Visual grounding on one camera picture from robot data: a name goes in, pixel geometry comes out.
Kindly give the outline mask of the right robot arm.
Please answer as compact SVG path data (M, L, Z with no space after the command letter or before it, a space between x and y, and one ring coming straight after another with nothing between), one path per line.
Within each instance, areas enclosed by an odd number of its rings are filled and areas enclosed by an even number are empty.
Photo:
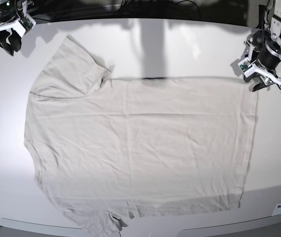
M21 49L22 37L34 28L27 0L0 0L0 47L13 56Z

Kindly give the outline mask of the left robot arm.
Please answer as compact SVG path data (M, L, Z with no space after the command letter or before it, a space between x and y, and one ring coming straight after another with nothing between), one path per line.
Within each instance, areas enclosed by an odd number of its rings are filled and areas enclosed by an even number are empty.
M259 27L245 42L247 54L238 62L238 67L244 82L255 82L252 92L271 85L281 91L281 78L276 72L281 62L281 0L268 1Z

